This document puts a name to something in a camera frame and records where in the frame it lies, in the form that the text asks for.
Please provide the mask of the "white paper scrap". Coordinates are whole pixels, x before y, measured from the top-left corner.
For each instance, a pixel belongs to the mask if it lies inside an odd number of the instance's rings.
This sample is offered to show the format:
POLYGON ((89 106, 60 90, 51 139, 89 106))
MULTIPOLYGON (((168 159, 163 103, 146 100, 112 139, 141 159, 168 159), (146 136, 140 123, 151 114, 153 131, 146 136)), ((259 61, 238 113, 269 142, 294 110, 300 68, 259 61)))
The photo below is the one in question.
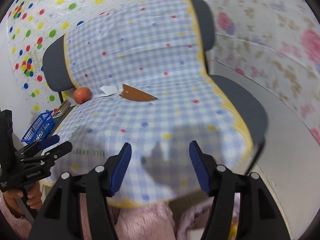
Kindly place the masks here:
POLYGON ((102 94, 99 95, 100 97, 112 96, 119 93, 117 86, 102 86, 100 90, 102 91, 102 94))

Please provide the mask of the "balloon pattern plastic sheet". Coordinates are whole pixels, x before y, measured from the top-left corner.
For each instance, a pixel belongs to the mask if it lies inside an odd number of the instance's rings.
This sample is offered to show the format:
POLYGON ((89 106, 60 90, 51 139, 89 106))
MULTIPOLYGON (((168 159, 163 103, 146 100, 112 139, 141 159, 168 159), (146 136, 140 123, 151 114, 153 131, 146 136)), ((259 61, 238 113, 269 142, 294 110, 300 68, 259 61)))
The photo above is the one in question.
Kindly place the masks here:
POLYGON ((31 113, 57 109, 61 95, 49 89, 42 70, 45 50, 90 18, 146 0, 14 0, 4 17, 12 72, 31 113))

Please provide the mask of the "brown triangular wrapper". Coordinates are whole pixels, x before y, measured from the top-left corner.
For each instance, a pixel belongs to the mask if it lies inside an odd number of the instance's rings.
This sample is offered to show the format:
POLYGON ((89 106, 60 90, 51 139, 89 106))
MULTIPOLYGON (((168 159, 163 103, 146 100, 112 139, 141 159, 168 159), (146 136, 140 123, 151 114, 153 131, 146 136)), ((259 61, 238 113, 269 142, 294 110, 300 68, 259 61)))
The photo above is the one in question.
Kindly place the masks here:
POLYGON ((126 100, 136 102, 148 102, 158 99, 151 94, 148 94, 142 90, 136 89, 126 84, 123 84, 123 91, 120 93, 120 96, 126 100))

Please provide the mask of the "red apple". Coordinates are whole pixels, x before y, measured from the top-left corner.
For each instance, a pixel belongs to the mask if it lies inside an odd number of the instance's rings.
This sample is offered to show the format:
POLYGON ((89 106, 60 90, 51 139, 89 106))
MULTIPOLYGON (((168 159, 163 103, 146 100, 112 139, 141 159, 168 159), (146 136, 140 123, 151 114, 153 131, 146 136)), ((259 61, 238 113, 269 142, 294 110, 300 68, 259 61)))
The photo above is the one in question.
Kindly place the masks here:
POLYGON ((73 99, 77 104, 83 104, 91 99, 92 93, 86 87, 78 88, 73 93, 73 99))

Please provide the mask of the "blue checkered cloth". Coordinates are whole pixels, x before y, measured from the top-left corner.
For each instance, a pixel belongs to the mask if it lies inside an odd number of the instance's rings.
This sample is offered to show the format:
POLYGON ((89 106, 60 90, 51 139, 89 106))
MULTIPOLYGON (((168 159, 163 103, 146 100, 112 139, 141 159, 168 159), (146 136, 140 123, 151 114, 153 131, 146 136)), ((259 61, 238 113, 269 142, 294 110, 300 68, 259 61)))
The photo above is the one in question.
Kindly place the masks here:
POLYGON ((97 16, 63 35, 72 84, 92 92, 56 130, 73 145, 43 180, 76 176, 103 164, 128 142, 132 157, 117 207, 138 207, 199 189, 189 144, 234 169, 253 150, 249 130, 227 96, 206 72, 200 28, 190 0, 154 0, 97 16), (123 84, 157 97, 122 98, 123 84), (100 97, 100 87, 119 93, 100 97))

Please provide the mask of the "pink fluffy trousers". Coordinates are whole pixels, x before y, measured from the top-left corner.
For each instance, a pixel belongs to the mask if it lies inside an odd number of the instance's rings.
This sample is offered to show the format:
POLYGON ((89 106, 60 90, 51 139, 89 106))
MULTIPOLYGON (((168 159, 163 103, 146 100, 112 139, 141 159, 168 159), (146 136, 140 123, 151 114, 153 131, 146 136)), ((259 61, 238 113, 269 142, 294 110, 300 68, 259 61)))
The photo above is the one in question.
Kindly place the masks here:
MULTIPOLYGON (((27 239, 31 224, 24 216, 16 217, 1 195, 1 211, 20 239, 27 239)), ((109 213, 119 239, 175 239, 175 222, 168 203, 136 209, 110 207, 109 213)))

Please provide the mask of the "grey office chair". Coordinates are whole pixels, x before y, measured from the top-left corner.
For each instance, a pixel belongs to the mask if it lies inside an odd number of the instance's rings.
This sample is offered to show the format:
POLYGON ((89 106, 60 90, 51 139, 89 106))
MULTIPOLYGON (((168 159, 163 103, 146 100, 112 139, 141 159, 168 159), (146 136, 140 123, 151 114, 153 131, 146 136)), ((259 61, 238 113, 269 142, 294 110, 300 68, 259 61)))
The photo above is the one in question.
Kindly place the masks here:
MULTIPOLYGON (((198 19, 203 50, 207 52, 214 47, 215 42, 213 14, 209 5, 204 0, 190 1, 193 4, 198 19)), ((42 63, 44 75, 50 89, 58 92, 62 101, 61 92, 74 87, 67 73, 62 37, 58 38, 46 49, 42 63)), ((251 162, 247 165, 244 173, 247 176, 252 172, 265 146, 265 133, 268 126, 267 113, 261 103, 236 82, 220 75, 211 75, 210 78, 229 98, 250 132, 253 150, 251 162)))

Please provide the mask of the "floral pattern sheet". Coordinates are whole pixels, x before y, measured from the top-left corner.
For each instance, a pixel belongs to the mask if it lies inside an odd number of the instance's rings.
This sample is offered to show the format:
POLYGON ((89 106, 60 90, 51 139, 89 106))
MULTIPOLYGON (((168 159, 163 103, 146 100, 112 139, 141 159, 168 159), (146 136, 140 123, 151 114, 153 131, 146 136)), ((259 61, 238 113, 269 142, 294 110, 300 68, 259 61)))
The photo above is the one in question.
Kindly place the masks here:
POLYGON ((319 139, 319 23, 304 0, 207 0, 217 62, 287 105, 319 139))

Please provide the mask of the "blue plastic basket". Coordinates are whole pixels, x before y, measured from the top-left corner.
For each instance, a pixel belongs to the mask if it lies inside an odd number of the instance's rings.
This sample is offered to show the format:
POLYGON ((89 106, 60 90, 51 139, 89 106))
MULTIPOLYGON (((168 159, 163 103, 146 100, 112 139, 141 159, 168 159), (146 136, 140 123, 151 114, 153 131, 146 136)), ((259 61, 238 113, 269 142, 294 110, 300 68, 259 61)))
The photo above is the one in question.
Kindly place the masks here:
POLYGON ((45 139, 55 125, 52 113, 53 111, 46 111, 44 113, 41 113, 28 128, 28 130, 22 137, 21 142, 31 144, 34 141, 45 139))

